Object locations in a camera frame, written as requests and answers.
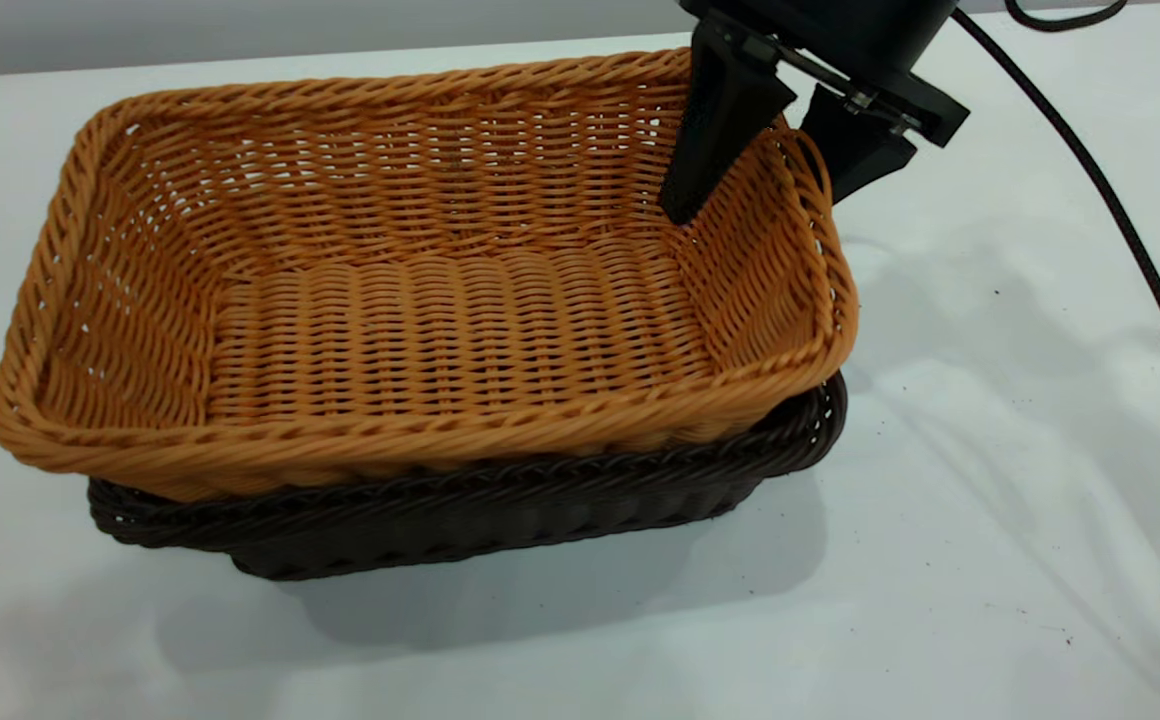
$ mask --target gray wall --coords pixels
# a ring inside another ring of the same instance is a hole
[[[1097,0],[1027,0],[1027,8]],[[1001,0],[963,0],[976,12]],[[0,73],[683,31],[673,0],[0,0]]]

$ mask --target stacked baskets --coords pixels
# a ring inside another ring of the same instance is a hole
[[[664,218],[689,74],[679,50],[101,111],[19,293],[0,442],[92,475],[121,541],[269,579],[726,511],[838,437],[856,301],[782,123]]]

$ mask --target white table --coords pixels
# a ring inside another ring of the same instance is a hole
[[[1160,5],[1066,36],[983,22],[1160,264]],[[64,152],[106,102],[682,42],[0,77],[0,352]],[[712,523],[280,587],[119,546],[80,478],[0,450],[0,717],[1159,719],[1160,319],[988,56],[950,24],[919,72],[973,114],[840,208],[863,328],[818,468]]]

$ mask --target black cable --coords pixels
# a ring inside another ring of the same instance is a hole
[[[1008,0],[1008,8],[1012,5],[1015,5],[1014,0]],[[1123,231],[1123,237],[1128,240],[1128,248],[1132,252],[1136,263],[1141,269],[1144,282],[1148,283],[1150,291],[1153,293],[1153,300],[1157,300],[1157,306],[1160,310],[1160,275],[1157,274],[1157,267],[1153,266],[1153,260],[1150,257],[1148,250],[1144,249],[1144,241],[1141,241],[1139,233],[1136,232],[1136,225],[1132,224],[1128,210],[1123,208],[1123,202],[1118,199],[1118,194],[1114,191],[1114,186],[1109,183],[1109,179],[1100,169],[1096,159],[1092,158],[1092,153],[1087,150],[1087,146],[1082,144],[1082,140],[1079,140],[1078,133],[1073,131],[1073,128],[1070,128],[1068,122],[1065,122],[1060,111],[1056,110],[1045,95],[1042,95],[1038,86],[1034,85],[1034,81],[1024,74],[1024,71],[1015,64],[1015,60],[1012,60],[1012,57],[976,23],[976,20],[970,19],[962,9],[955,9],[952,19],[996,60],[996,64],[1001,65],[1002,70],[1006,70],[1006,74],[1009,74],[1014,79],[1015,85],[1020,86],[1020,89],[1029,96],[1029,100],[1037,106],[1038,110],[1042,110],[1047,122],[1051,123],[1051,128],[1054,128],[1056,132],[1060,133],[1066,145],[1073,151],[1073,154],[1078,158],[1078,162],[1087,172],[1087,177],[1092,179],[1092,183],[1096,184],[1096,190],[1100,191],[1100,196],[1105,201],[1105,205],[1109,206],[1114,221],[1118,223],[1118,230]]]
[[[1029,29],[1036,29],[1038,32],[1065,32],[1070,29],[1092,27],[1093,24],[1105,22],[1105,20],[1122,13],[1125,6],[1128,6],[1128,0],[1118,0],[1116,3],[1107,6],[1107,8],[1101,8],[1095,13],[1088,13],[1086,15],[1078,15],[1076,19],[1045,20],[1035,19],[1034,15],[1024,13],[1024,10],[1020,8],[1020,0],[1006,0],[1006,12],[1012,14],[1015,22],[1018,22]]]

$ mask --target orange wicker basket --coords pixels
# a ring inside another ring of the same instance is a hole
[[[688,51],[171,90],[78,133],[0,442],[176,501],[751,427],[850,351],[810,141],[657,205]]]

